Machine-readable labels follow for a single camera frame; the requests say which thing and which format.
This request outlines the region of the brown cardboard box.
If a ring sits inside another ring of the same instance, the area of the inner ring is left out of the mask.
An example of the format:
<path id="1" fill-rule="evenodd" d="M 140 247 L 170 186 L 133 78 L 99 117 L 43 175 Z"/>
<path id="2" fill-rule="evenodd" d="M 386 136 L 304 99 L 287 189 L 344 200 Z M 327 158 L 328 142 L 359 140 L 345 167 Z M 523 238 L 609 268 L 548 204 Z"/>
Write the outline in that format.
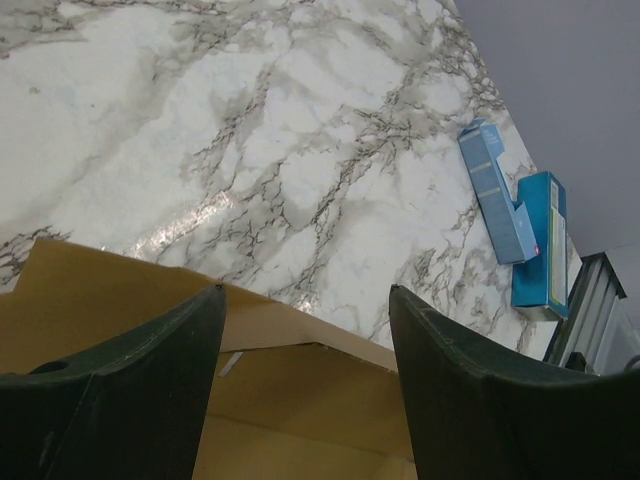
<path id="1" fill-rule="evenodd" d="M 204 275 L 39 240 L 1 298 L 1 368 L 24 373 L 158 317 Z M 227 286 L 198 479 L 412 479 L 394 354 Z"/>

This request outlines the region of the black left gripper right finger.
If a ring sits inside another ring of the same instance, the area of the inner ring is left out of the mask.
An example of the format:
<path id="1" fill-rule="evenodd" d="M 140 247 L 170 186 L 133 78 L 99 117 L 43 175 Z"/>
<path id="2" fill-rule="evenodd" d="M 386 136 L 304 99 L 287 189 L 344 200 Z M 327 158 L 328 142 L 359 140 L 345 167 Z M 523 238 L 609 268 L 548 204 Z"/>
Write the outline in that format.
<path id="1" fill-rule="evenodd" d="M 406 287 L 389 319 L 421 479 L 635 479 L 639 373 L 596 376 L 510 350 Z"/>

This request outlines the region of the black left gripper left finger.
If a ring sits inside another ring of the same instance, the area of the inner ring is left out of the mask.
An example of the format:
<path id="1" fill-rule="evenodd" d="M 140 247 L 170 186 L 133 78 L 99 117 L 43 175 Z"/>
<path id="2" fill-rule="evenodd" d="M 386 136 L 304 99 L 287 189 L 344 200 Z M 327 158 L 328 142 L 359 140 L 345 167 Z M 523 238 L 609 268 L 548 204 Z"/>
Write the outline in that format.
<path id="1" fill-rule="evenodd" d="M 189 479 L 226 316 L 207 287 L 169 312 L 1 377 L 4 479 Z"/>

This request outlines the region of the teal small box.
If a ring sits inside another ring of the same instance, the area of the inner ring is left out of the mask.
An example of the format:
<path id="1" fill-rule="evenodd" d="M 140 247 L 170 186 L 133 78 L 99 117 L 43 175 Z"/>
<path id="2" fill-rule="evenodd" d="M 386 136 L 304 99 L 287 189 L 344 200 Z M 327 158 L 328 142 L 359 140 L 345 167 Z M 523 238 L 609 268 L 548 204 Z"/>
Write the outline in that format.
<path id="1" fill-rule="evenodd" d="M 568 235 L 566 190 L 550 172 L 538 172 L 518 182 L 518 200 L 527 208 L 537 255 L 513 267 L 512 305 L 542 308 L 568 317 Z"/>

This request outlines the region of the aluminium extrusion frame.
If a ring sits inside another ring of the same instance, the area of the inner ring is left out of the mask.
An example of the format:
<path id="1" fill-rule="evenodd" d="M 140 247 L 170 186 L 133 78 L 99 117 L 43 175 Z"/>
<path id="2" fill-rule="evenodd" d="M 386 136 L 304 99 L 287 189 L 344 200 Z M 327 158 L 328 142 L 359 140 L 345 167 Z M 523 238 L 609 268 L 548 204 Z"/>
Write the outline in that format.
<path id="1" fill-rule="evenodd" d="M 607 256 L 585 257 L 568 318 L 556 326 L 543 361 L 597 376 L 637 370 L 639 333 L 623 308 L 625 298 Z"/>

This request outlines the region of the light blue long box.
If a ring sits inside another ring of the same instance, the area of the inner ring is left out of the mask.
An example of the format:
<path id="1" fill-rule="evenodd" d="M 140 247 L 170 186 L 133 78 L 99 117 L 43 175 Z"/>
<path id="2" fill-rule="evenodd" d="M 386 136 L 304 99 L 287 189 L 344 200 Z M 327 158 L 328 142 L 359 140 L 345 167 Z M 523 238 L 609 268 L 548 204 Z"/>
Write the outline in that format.
<path id="1" fill-rule="evenodd" d="M 505 152 L 497 126 L 483 118 L 462 129 L 458 145 L 501 265 L 524 263 L 539 254 L 527 207 L 512 199 L 498 158 Z"/>

